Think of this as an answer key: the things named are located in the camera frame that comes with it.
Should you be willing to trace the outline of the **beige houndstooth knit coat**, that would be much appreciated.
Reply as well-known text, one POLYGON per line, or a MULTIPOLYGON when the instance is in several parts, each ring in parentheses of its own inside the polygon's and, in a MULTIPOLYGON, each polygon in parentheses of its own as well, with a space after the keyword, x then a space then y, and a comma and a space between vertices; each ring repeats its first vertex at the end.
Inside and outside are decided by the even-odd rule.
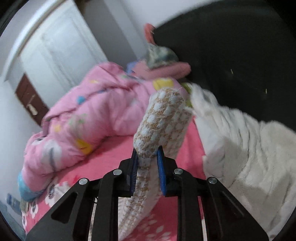
POLYGON ((178 90, 163 88, 149 99, 133 147, 138 154, 135 192, 131 198, 120 198, 118 203, 118 238, 124 240, 149 215, 160 196, 158 148, 165 156, 175 159, 182 146, 192 110, 178 90))

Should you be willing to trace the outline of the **pink floral fleece blanket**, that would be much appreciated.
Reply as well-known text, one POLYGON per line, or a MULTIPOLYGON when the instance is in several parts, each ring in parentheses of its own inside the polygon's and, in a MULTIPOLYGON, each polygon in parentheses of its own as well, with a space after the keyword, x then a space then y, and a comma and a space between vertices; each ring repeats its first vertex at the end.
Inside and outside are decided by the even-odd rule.
POLYGON ((205 179, 204 150, 189 113, 135 136, 110 137, 89 157, 51 173, 22 213, 29 240, 176 240, 182 175, 205 179))

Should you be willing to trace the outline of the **white fluffy blanket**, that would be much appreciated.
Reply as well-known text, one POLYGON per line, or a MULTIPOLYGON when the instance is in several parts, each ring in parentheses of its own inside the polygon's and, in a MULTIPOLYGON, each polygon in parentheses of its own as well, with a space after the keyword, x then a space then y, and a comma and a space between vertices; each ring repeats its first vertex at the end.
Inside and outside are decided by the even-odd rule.
POLYGON ((197 84, 189 88, 205 175, 217 178, 276 240, 295 209, 295 132, 220 106, 197 84))

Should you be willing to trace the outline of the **brown wooden door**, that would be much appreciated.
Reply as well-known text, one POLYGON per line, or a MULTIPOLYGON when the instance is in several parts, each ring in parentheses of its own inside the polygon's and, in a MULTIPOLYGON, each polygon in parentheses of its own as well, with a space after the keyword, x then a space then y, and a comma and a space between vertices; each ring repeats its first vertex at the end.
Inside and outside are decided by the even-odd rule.
POLYGON ((33 87, 26 73, 23 74, 15 93, 29 116, 37 125, 41 126, 42 119, 49 109, 33 87))

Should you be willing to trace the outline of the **pink and blue quilt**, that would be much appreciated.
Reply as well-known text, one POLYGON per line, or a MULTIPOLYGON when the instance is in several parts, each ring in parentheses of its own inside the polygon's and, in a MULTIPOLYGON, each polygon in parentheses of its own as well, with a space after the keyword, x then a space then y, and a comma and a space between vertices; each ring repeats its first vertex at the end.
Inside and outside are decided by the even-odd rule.
POLYGON ((113 62, 94 66, 49 109, 41 131, 28 140, 18 176, 22 200, 39 197, 57 172, 83 161, 105 138, 133 135, 150 97, 163 88, 188 97, 171 77, 144 80, 113 62))

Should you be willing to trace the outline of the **black bed headboard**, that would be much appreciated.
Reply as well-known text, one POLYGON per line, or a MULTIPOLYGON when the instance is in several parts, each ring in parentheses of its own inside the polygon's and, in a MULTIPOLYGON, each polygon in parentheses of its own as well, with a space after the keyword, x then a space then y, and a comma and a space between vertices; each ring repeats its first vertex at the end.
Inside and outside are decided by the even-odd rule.
POLYGON ((216 1, 154 30, 220 105, 295 129, 295 1, 216 1))

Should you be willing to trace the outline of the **white wardrobe door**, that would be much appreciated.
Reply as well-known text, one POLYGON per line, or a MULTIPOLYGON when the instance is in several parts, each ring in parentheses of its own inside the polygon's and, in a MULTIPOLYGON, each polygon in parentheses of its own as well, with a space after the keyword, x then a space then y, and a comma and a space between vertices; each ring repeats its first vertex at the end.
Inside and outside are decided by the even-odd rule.
POLYGON ((51 108, 107 57, 74 1, 28 1, 1 44, 1 82, 16 89, 23 75, 51 108))

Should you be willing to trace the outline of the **grey patterned cloth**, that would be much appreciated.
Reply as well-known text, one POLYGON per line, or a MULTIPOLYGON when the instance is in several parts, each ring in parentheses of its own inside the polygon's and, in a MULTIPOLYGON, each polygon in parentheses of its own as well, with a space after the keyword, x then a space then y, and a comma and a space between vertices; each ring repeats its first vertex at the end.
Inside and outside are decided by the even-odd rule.
POLYGON ((164 46, 148 44, 145 63, 149 69, 168 66, 178 61, 178 56, 173 50, 164 46))

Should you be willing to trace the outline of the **blue white object by wall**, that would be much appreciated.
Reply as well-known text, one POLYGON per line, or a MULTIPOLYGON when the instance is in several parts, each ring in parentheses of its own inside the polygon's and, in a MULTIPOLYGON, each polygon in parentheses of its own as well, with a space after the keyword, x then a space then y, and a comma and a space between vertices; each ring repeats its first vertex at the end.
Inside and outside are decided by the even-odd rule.
POLYGON ((6 196, 6 202, 11 207, 11 209, 18 215, 22 215, 20 201, 13 197, 10 193, 6 196))

